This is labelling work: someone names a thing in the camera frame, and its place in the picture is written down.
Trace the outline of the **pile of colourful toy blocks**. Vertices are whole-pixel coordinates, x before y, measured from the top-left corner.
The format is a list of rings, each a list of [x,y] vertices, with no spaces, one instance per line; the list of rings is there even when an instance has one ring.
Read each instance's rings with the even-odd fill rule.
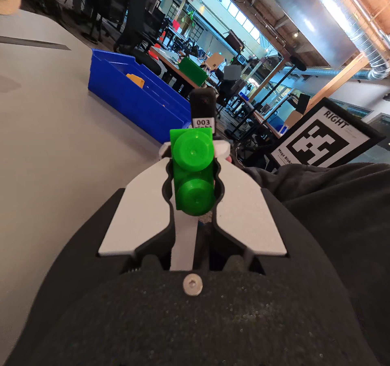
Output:
[[[132,82],[134,82],[141,89],[143,89],[144,84],[145,84],[145,80],[142,77],[139,77],[139,76],[132,74],[132,73],[126,74],[126,77],[129,78]]]

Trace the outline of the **black office chair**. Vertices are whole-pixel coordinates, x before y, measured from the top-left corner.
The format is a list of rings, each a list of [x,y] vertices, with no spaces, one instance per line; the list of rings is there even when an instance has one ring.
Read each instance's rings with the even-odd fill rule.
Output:
[[[157,60],[150,56],[149,49],[154,45],[144,29],[146,0],[128,0],[126,24],[120,37],[114,43],[115,53],[132,56],[138,64],[144,65],[155,75],[161,74]]]

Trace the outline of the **blue plastic bin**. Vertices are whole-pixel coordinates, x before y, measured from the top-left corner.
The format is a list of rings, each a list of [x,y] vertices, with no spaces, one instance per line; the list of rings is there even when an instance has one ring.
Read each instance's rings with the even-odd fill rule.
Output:
[[[128,73],[145,80],[143,89]],[[191,124],[188,100],[132,56],[92,49],[88,89],[160,143]]]

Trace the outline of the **person's dark sweatshirt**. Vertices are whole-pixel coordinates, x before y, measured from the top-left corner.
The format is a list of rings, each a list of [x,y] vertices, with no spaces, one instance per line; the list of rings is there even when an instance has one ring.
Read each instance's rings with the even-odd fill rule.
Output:
[[[233,169],[270,199],[287,254],[206,276],[199,365],[389,365],[389,165]]]

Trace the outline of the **silver air duct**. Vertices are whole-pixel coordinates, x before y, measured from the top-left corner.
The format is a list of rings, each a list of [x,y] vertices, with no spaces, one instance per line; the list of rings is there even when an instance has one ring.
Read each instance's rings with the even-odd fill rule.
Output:
[[[319,0],[359,52],[368,59],[368,80],[389,76],[389,42],[373,25],[357,0]]]

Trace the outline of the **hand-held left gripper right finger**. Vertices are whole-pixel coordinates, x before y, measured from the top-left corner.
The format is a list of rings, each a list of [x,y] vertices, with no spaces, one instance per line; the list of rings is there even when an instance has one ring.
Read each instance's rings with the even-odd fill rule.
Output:
[[[245,271],[265,271],[259,258],[284,257],[287,249],[261,187],[224,157],[214,161],[212,256],[219,264],[239,256]]]

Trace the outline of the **green plastic crate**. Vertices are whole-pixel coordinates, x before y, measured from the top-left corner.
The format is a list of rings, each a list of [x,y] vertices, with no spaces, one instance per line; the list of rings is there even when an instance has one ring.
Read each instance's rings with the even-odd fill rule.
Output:
[[[190,57],[184,57],[178,64],[178,67],[179,71],[193,81],[198,87],[202,87],[208,78],[207,72],[198,66]]]

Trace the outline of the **black white marker board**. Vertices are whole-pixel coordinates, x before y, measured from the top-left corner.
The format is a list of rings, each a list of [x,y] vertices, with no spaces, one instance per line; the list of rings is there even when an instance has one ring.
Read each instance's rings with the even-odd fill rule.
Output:
[[[289,164],[333,168],[347,164],[385,138],[325,97],[278,140],[269,159],[276,168]]]

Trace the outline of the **brown wooden desk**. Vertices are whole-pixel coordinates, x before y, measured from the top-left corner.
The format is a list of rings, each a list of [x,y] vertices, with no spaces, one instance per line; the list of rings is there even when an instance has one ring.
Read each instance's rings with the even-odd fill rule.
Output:
[[[182,72],[179,71],[178,64],[184,57],[181,57],[179,54],[171,51],[167,51],[163,48],[151,47],[149,50],[153,55],[157,56],[159,61],[166,68],[166,73],[163,74],[163,81],[167,84],[171,84],[171,81],[175,79],[175,83],[173,84],[173,89],[180,93],[183,97],[187,98],[189,93],[193,89],[203,88],[203,87],[211,87],[215,90],[216,95],[218,96],[217,86],[218,79],[214,73],[207,72],[206,68],[203,67],[204,71],[207,72],[208,78],[202,87],[198,87],[193,81],[188,79]],[[198,66],[200,66],[200,62],[197,58],[190,55],[189,56]]]

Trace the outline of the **small light wooden board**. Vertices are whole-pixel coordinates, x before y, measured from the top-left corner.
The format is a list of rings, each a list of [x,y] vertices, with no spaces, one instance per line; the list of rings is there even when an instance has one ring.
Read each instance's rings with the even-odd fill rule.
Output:
[[[207,72],[213,72],[219,68],[219,66],[225,62],[225,57],[221,53],[214,53],[210,57],[208,57],[203,65],[206,68]]]

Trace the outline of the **green double toy block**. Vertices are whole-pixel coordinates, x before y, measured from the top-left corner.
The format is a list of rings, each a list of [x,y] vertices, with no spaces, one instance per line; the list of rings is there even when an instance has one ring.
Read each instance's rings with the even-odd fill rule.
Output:
[[[202,216],[215,203],[212,128],[170,130],[176,209]]]

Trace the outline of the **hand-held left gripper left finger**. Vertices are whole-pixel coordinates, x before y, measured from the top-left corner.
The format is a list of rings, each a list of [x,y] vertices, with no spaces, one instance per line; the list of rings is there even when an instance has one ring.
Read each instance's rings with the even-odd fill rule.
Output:
[[[166,258],[175,244],[172,159],[163,158],[125,188],[99,247],[99,256]]]

